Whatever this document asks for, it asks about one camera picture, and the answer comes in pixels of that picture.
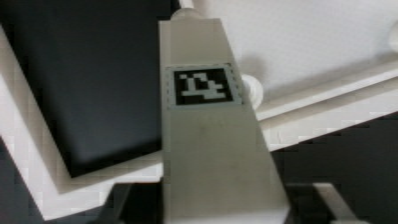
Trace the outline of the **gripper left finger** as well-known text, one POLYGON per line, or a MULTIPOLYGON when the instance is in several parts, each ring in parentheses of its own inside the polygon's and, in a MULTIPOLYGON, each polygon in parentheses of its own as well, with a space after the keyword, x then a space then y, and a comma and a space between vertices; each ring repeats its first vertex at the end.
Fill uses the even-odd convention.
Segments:
POLYGON ((129 196, 129 190, 129 184, 113 185, 99 215, 99 224, 118 224, 124 204, 129 196))

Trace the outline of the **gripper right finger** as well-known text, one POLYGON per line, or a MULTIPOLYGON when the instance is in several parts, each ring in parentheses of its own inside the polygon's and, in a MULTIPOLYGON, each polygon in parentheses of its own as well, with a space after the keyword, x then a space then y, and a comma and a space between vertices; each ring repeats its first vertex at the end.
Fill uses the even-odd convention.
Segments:
POLYGON ((333 185, 330 183, 314 183, 312 187, 333 215, 330 224, 371 224, 356 218, 333 185))

